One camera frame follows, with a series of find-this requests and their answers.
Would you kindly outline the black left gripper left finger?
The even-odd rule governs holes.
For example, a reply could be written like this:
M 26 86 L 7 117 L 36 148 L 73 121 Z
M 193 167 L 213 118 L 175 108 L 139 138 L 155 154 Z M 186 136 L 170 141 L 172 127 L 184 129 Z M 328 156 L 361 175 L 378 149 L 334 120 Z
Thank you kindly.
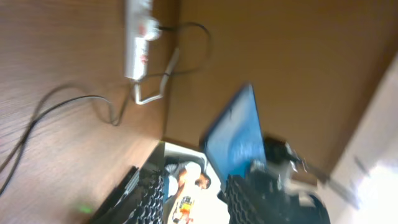
M 147 174 L 128 183 L 125 192 L 127 219 L 125 224 L 163 224 L 164 178 L 162 174 Z

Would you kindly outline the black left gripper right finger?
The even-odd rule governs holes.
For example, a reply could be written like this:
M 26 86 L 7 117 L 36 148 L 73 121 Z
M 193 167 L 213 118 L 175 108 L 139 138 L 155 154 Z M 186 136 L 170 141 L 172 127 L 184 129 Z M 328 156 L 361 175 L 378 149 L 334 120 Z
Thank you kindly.
M 277 224 L 280 217 L 239 175 L 229 175 L 226 184 L 229 224 Z

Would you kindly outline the blue screen Galaxy smartphone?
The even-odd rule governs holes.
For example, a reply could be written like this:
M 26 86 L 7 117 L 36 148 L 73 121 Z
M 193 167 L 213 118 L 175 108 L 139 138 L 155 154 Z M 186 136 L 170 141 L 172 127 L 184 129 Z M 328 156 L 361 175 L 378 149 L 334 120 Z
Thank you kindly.
M 254 160 L 266 163 L 254 89 L 243 85 L 200 140 L 200 147 L 226 188 L 228 176 L 246 176 Z

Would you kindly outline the white USB charger adapter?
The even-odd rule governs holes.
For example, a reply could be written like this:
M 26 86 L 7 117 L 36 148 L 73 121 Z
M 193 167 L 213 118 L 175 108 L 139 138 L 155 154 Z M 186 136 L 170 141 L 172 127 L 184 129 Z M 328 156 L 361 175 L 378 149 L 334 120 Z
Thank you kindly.
M 160 37 L 160 24 L 157 19 L 153 17 L 143 17 L 138 25 L 139 37 L 144 40 L 153 41 Z

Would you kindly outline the white power strip red switches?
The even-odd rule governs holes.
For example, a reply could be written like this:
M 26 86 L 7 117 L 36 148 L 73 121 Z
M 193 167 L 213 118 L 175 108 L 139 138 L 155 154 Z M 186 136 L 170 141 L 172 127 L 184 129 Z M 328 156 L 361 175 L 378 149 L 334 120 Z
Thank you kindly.
M 149 42 L 139 37 L 143 17 L 152 17 L 153 1 L 125 0 L 125 77 L 140 80 L 146 75 Z

